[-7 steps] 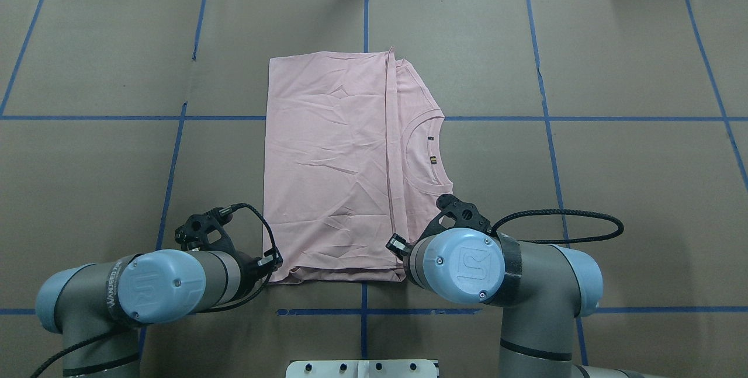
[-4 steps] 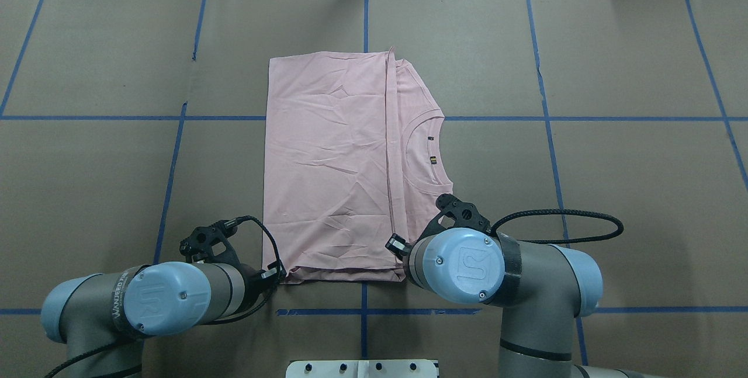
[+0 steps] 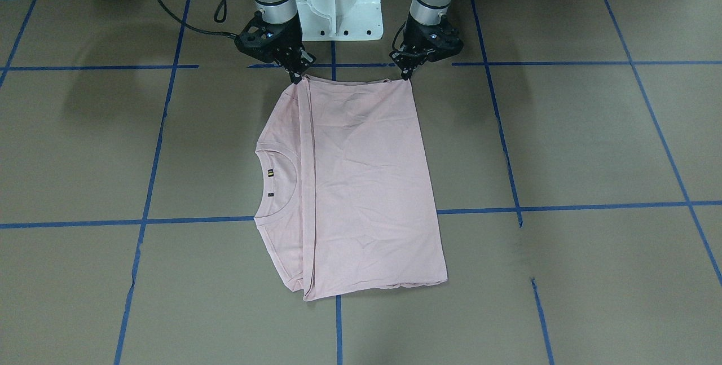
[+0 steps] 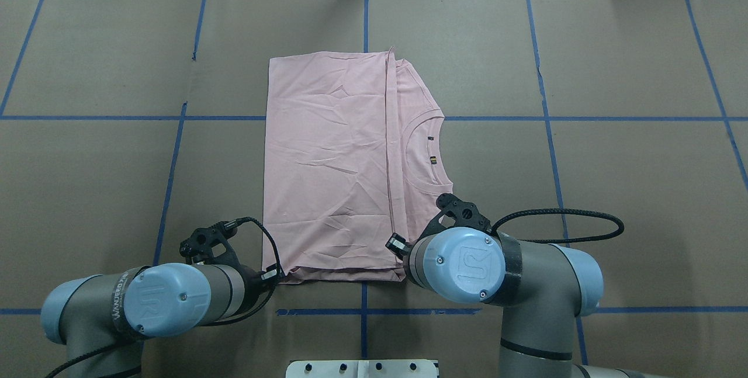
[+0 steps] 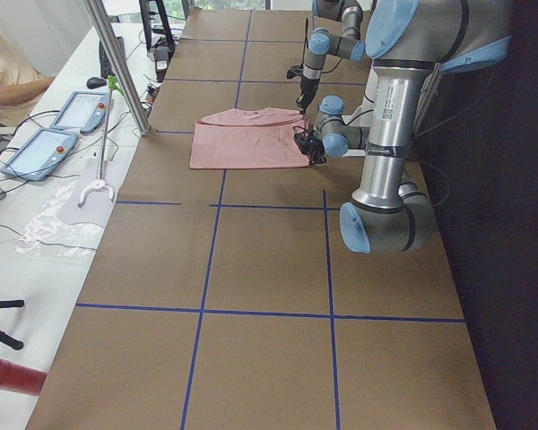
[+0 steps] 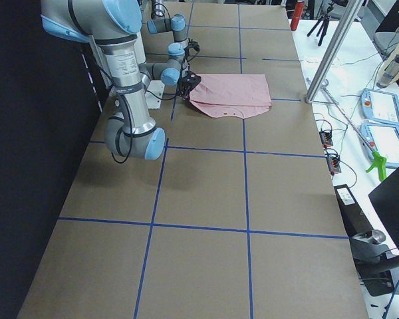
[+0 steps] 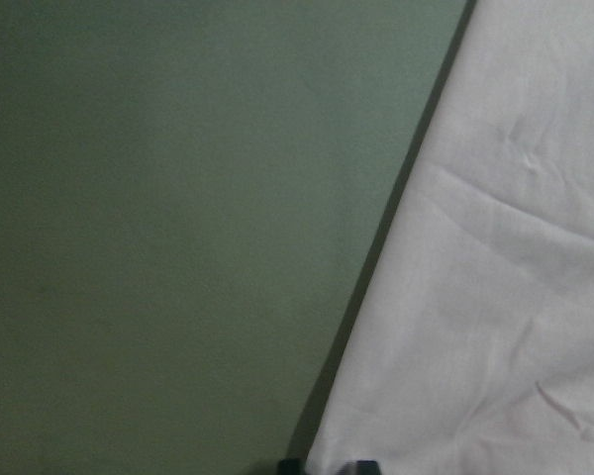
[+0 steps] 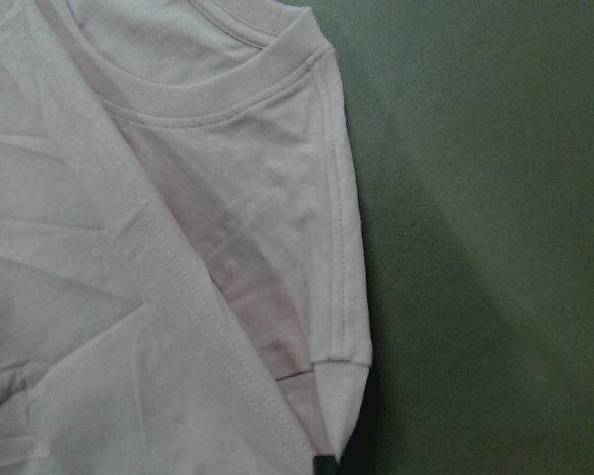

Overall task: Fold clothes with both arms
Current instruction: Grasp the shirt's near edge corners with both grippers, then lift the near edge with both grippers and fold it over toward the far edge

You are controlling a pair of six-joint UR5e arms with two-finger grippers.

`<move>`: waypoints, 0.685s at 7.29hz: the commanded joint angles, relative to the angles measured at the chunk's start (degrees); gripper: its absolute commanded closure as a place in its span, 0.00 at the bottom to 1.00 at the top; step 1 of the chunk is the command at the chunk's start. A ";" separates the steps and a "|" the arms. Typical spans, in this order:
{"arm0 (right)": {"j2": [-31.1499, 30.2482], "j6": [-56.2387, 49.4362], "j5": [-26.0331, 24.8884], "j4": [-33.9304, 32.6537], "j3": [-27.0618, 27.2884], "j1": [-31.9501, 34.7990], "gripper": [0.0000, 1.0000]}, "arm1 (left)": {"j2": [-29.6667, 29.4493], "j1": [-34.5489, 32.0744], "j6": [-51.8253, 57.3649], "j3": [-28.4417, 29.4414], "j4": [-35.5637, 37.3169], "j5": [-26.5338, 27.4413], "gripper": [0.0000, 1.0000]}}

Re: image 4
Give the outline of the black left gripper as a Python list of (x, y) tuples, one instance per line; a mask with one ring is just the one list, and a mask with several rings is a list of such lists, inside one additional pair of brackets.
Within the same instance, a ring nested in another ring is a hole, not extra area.
[(238, 275), (238, 279), (233, 279), (226, 274), (231, 299), (225, 314), (257, 314), (271, 298), (271, 290), (285, 277), (281, 266), (254, 271), (240, 262), (228, 240), (243, 224), (243, 221), (220, 221), (208, 227), (198, 227), (179, 245), (179, 254), (185, 263), (230, 267)]

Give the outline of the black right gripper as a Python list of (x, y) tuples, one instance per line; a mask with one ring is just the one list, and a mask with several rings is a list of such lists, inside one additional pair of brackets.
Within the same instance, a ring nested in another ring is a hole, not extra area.
[[(466, 202), (451, 193), (442, 193), (435, 201), (438, 212), (425, 224), (417, 234), (416, 242), (454, 227), (467, 227), (491, 236), (490, 220), (479, 212), (475, 203)], [(410, 256), (412, 247), (400, 234), (392, 234), (386, 242), (386, 248), (403, 261)]]

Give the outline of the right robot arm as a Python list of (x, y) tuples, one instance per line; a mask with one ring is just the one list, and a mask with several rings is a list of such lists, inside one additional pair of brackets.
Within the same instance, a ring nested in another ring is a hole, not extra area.
[(595, 313), (604, 294), (597, 261), (569, 240), (518, 240), (500, 231), (510, 220), (545, 215), (605, 219), (615, 230), (576, 242), (621, 235), (624, 223), (608, 213), (550, 208), (508, 214), (492, 223), (474, 203), (441, 194), (437, 214), (412, 243), (393, 233), (386, 248), (403, 263), (408, 280), (454, 303), (503, 309), (501, 377), (643, 377), (630, 369), (573, 362), (576, 320)]

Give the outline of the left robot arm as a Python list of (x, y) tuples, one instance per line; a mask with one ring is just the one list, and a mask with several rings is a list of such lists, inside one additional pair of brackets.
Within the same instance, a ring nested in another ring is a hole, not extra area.
[[(255, 224), (273, 262), (262, 271), (243, 265), (229, 241)], [(40, 310), (46, 338), (64, 345), (67, 361), (56, 377), (139, 377), (145, 341), (200, 327), (246, 320), (269, 303), (283, 279), (277, 242), (253, 217), (198, 227), (180, 242), (182, 262), (133, 267), (58, 285)]]

